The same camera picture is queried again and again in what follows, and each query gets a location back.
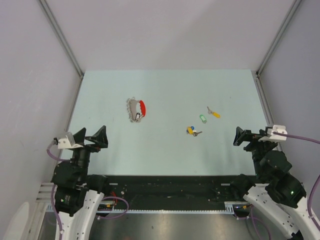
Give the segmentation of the red-handled metal keyring holder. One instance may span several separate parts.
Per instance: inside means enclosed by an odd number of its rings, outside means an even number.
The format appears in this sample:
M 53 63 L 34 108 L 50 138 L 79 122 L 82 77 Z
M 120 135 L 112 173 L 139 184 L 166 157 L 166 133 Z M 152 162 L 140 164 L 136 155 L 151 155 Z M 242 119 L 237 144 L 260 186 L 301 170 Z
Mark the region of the red-handled metal keyring holder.
M 143 118 L 146 116 L 147 108 L 143 100 L 137 100 L 134 97 L 128 98 L 126 101 L 128 117 L 131 123 L 135 122 L 136 113 L 141 113 Z

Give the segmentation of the black tag with silver key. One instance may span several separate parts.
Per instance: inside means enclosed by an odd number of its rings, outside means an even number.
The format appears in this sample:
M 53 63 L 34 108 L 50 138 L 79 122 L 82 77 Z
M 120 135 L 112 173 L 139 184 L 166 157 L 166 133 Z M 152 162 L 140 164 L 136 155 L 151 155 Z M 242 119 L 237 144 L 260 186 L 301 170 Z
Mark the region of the black tag with silver key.
M 144 116 L 143 116 L 140 112 L 137 112 L 136 115 L 135 115 L 134 121 L 135 121 L 136 123 L 140 123 L 140 122 L 142 121 L 143 117 L 144 117 Z

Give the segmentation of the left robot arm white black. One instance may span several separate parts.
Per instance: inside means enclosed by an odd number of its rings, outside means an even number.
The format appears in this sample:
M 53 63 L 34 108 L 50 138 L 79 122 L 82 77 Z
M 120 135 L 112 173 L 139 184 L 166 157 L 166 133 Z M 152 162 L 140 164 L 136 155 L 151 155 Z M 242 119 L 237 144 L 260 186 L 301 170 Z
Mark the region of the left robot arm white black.
M 87 240 L 100 202 L 111 193 L 108 177 L 88 174 L 91 154 L 108 148 L 107 128 L 103 125 L 92 136 L 87 136 L 86 131 L 82 128 L 75 134 L 65 132 L 46 149 L 58 162 L 50 194 L 57 240 Z

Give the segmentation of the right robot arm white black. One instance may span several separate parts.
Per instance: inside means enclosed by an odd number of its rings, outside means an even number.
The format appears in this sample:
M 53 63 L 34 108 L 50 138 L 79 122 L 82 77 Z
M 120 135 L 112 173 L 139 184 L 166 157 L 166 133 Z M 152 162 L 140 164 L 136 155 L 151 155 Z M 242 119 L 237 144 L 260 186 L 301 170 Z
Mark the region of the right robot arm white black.
M 290 174 L 291 163 L 283 151 L 275 149 L 287 138 L 303 139 L 288 134 L 284 125 L 267 126 L 259 133 L 237 127 L 233 145 L 248 143 L 243 149 L 251 153 L 256 179 L 265 187 L 261 189 L 247 175 L 240 174 L 230 183 L 230 194 L 263 213 L 288 240 L 318 240 L 320 221 L 312 209 L 312 200 L 320 181 L 307 193 Z

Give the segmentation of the green key tag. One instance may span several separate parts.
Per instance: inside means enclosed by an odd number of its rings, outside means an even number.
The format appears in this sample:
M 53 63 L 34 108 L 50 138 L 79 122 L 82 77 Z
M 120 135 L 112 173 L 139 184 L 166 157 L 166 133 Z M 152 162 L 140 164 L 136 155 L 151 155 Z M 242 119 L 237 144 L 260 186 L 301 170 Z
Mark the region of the green key tag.
M 207 123 L 207 119 L 203 114 L 199 115 L 199 118 L 201 119 L 202 123 L 206 124 Z

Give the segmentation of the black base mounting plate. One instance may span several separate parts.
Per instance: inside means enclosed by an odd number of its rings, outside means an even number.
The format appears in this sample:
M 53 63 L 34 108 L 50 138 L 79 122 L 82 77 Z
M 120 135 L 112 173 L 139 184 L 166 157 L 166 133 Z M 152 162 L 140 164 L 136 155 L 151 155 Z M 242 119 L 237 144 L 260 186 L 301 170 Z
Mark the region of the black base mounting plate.
M 231 186 L 235 175 L 109 175 L 111 191 L 132 201 L 135 197 L 242 200 Z

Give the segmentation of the aluminium rail right side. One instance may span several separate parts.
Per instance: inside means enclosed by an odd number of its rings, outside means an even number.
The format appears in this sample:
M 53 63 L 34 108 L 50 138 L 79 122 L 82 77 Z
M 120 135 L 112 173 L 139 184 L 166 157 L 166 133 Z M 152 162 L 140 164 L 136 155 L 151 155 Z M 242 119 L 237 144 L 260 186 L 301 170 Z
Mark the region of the aluminium rail right side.
M 270 106 L 269 106 L 265 91 L 264 91 L 263 86 L 262 86 L 262 82 L 261 82 L 260 76 L 255 71 L 252 72 L 252 76 L 253 76 L 254 84 L 255 84 L 255 87 L 256 87 L 256 90 L 257 90 L 257 94 L 258 94 L 258 97 L 259 97 L 259 100 L 260 100 L 260 104 L 261 104 L 261 107 L 262 107 L 262 111 L 263 111 L 266 123 L 267 123 L 268 126 L 273 126 L 274 125 L 274 119 L 273 119 L 273 116 L 272 116 L 272 112 L 271 112 L 271 109 L 270 109 Z

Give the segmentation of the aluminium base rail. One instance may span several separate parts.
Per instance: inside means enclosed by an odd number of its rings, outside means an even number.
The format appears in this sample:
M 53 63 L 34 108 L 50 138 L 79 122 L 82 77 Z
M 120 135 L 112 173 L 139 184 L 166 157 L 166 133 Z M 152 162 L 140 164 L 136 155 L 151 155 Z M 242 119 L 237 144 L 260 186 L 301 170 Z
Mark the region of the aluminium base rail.
M 51 193 L 53 189 L 54 184 L 51 182 L 43 182 L 40 185 L 36 202 L 37 203 L 50 203 L 51 202 Z

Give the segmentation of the aluminium corner post left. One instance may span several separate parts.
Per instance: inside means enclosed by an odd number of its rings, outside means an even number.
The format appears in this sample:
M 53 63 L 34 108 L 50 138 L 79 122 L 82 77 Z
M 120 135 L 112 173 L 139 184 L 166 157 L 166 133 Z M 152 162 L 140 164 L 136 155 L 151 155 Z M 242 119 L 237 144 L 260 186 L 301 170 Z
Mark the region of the aluminium corner post left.
M 78 60 L 76 59 L 76 56 L 75 56 L 70 44 L 68 43 L 68 40 L 65 37 L 65 34 L 63 33 L 63 31 L 60 27 L 60 24 L 58 23 L 50 5 L 48 4 L 48 2 L 46 0 L 37 0 L 36 2 L 39 4 L 44 16 L 46 17 L 52 31 L 54 32 L 57 40 L 59 41 L 61 47 L 63 48 L 66 56 L 70 60 L 74 70 L 76 71 L 79 78 L 82 80 L 85 73 L 81 69 L 80 64 L 79 64 Z

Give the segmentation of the aluminium corner post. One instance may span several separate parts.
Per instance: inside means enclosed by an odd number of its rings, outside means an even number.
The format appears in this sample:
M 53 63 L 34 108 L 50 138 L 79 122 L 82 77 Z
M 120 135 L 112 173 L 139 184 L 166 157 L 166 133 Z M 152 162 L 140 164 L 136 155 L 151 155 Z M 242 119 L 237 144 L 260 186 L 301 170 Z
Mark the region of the aluminium corner post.
M 63 48 L 66 56 L 70 60 L 74 70 L 76 71 L 79 78 L 82 80 L 85 73 L 81 69 L 80 64 L 79 64 L 78 60 L 76 59 L 76 56 L 75 56 L 70 44 L 68 43 L 68 40 L 65 37 L 65 34 L 63 33 L 63 31 L 60 27 L 60 24 L 58 23 L 50 5 L 48 4 L 48 2 L 46 0 L 37 0 L 36 2 L 39 4 L 44 16 L 46 17 L 52 31 L 54 32 L 57 40 L 59 41 L 61 47 Z
M 265 67 L 267 66 L 268 62 L 272 58 L 272 55 L 274 54 L 276 48 L 278 47 L 280 41 L 284 37 L 287 29 L 289 28 L 293 18 L 295 17 L 296 13 L 298 12 L 300 6 L 304 0 L 294 0 L 286 13 L 282 23 L 280 24 L 279 29 L 277 30 L 275 37 L 273 38 L 269 48 L 267 49 L 267 52 L 265 53 L 261 63 L 259 64 L 257 70 L 255 71 L 255 75 L 259 77 L 262 72 L 264 71 Z

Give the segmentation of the aluminium corner post right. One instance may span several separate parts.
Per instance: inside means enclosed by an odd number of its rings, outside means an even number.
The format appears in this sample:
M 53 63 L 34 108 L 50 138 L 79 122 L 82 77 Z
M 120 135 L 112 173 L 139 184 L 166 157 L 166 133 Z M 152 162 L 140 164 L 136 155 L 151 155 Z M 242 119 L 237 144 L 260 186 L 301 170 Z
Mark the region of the aluminium corner post right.
M 261 63 L 259 64 L 257 70 L 255 71 L 255 75 L 259 77 L 262 72 L 264 71 L 265 67 L 267 66 L 268 62 L 272 58 L 272 55 L 274 54 L 276 48 L 278 47 L 280 41 L 284 37 L 287 29 L 289 28 L 293 18 L 295 17 L 296 13 L 298 12 L 300 6 L 304 0 L 294 0 L 286 13 L 282 23 L 280 24 L 279 29 L 277 30 L 275 37 L 273 38 L 269 48 L 267 49 L 267 52 L 265 53 Z

